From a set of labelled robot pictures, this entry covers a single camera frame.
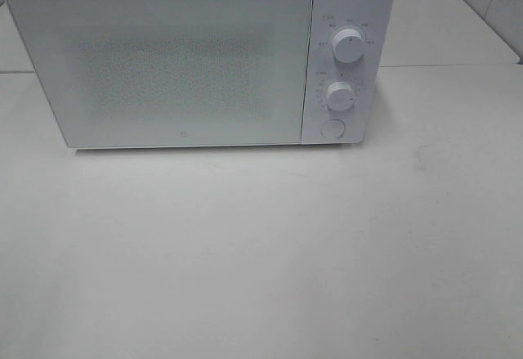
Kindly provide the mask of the upper white power knob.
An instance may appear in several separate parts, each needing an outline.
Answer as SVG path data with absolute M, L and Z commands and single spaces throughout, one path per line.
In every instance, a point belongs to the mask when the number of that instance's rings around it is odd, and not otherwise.
M 331 46 L 337 61 L 350 64 L 363 56 L 364 36 L 355 27 L 347 26 L 333 35 Z

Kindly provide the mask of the white timer knob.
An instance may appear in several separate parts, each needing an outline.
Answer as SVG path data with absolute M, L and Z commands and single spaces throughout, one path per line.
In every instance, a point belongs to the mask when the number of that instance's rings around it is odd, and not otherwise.
M 330 110 L 343 112 L 354 105 L 355 91 L 349 83 L 331 83 L 325 89 L 324 101 Z

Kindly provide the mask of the round white door button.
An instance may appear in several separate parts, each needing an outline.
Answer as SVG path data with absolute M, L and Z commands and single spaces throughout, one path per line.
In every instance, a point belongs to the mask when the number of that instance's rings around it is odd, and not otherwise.
M 340 119 L 329 119 L 321 125 L 321 134 L 325 138 L 339 139 L 344 135 L 345 124 Z

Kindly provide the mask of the white microwave door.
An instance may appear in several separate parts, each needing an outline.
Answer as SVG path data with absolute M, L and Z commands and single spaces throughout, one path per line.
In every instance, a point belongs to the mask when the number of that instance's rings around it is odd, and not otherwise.
M 297 144 L 312 0 L 7 0 L 67 146 Z

